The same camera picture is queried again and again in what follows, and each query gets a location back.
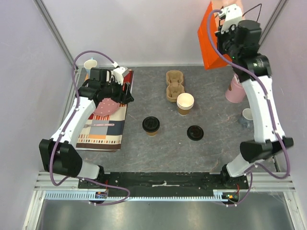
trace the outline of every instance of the gray table surface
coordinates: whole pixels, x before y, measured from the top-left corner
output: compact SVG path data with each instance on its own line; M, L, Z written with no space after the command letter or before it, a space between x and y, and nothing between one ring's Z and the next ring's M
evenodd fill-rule
M113 172L219 172L239 154L242 141L253 139L253 128L245 129L237 121L243 109L249 107L247 99L235 104L225 98L233 77L230 67L132 69L135 101L128 106L122 149L117 152L79 151L86 161ZM194 106L187 116L181 116L176 103L166 99L165 74L169 70L183 72L185 91L194 96ZM155 137L146 135L142 128L147 116L160 120ZM192 141L187 137L191 125L202 127L202 140ZM275 169L272 159L265 165L270 170Z

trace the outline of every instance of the black lid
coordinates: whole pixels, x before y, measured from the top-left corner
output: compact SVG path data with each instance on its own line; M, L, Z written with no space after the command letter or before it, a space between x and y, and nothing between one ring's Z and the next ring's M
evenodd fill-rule
M191 140L201 140L203 138L203 130L199 126L190 126L187 135Z
M160 127L160 121L154 116L149 116L143 120L143 129L148 133L157 131Z

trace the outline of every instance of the orange object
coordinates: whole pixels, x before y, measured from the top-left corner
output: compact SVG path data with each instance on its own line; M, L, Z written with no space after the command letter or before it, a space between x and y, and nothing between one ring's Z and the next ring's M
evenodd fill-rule
M216 54L215 50L212 48L210 41L209 41L208 34L207 34L208 16L209 16L209 13L215 9L220 9L220 8L216 8L216 4L213 4L211 1L202 19L198 32L197 32L198 39L200 41L202 59L205 65L205 69L215 69L215 68L224 67L227 65L227 63L224 62ZM217 43L217 38L215 36L217 27L218 27L218 18L215 19L214 17L212 17L210 19L210 33L211 33L212 39L215 44ZM227 58L229 61L231 61L231 58L227 54L225 54L224 57Z

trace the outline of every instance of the white cup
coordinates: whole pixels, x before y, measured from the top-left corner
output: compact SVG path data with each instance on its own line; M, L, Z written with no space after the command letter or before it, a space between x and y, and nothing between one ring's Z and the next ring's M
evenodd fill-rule
M189 93L182 93L177 97L178 112L185 116L194 105L194 97Z
M90 74L91 74L91 68L95 68L97 66L97 61L94 60L93 58L87 60L85 63L84 63L84 68L88 74L88 77L90 77Z
M253 114L251 113L250 108L243 110L241 117L239 118L239 123L245 128L251 127L253 123Z

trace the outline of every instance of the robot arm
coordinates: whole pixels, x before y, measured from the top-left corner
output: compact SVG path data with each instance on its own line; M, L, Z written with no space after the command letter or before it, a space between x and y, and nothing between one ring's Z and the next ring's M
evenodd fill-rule
M236 5L222 9L218 14L225 19L216 32L217 49L223 55L227 54L232 62L254 73L266 88L265 95L259 82L248 73L233 67L239 81L247 94L254 121L254 140L244 141L240 144L240 154L222 169L225 181L229 178L242 176L244 172L255 163L260 163L281 150L281 144L276 133L282 138L286 148L293 146L293 139L287 138L280 125L274 98L272 94L272 72L266 56L258 53L261 36L260 24L252 20L242 20L242 11ZM274 127L270 111L273 114Z
M75 98L73 106L60 128L52 135L51 139L43 139L39 144L45 171L49 171L51 154L56 144L55 140L62 135L53 160L54 173L90 179L97 179L99 175L104 174L103 167L83 161L75 150L75 146L88 117L104 98L111 98L121 104L134 101L130 93L130 84L123 82L124 76L128 72L125 67L117 67L112 71L100 68L91 69L90 79L78 90L79 106L77 106L78 100Z

